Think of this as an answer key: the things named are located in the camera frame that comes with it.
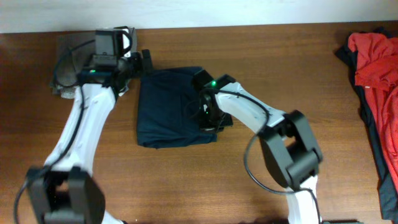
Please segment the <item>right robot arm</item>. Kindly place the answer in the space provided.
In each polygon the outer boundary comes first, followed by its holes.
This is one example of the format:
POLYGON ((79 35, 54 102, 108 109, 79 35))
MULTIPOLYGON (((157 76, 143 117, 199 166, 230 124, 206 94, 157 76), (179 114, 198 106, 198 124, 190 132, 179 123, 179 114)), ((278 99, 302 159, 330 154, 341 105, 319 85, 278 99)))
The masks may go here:
POLYGON ((286 113, 263 103, 229 75, 214 79, 200 70, 194 74, 192 85, 199 96, 200 107, 194 118, 200 130, 216 134, 232 126, 232 118, 242 122, 254 133, 243 155, 250 178, 264 190, 286 197, 289 223, 322 223, 316 191, 323 154, 308 119, 297 110, 286 113), (266 168, 281 190, 260 184, 249 170, 254 141, 260 142, 266 168))

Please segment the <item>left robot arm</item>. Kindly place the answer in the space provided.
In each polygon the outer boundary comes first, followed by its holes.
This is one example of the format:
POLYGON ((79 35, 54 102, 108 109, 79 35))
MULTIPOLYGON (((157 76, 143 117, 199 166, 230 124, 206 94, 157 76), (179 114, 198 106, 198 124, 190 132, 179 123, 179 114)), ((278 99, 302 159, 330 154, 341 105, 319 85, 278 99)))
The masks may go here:
POLYGON ((90 44, 94 52, 68 85, 75 94, 62 135, 44 165, 27 171, 20 189, 28 193, 38 223, 121 222, 106 211, 93 162, 109 113, 133 78, 152 71, 152 61, 148 50, 136 50, 135 28, 123 26, 96 30, 92 40, 70 49, 57 65, 90 44))

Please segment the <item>navy blue garment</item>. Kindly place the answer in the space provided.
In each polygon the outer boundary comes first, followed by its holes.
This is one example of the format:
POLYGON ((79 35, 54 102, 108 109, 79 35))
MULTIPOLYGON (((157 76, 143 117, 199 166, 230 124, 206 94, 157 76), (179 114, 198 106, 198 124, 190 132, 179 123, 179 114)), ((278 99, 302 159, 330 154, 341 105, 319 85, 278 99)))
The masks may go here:
POLYGON ((229 114, 211 123, 200 108, 198 92, 192 85, 201 67, 154 70, 141 78, 137 110, 137 143, 161 149, 208 144, 217 132, 233 125, 229 114))

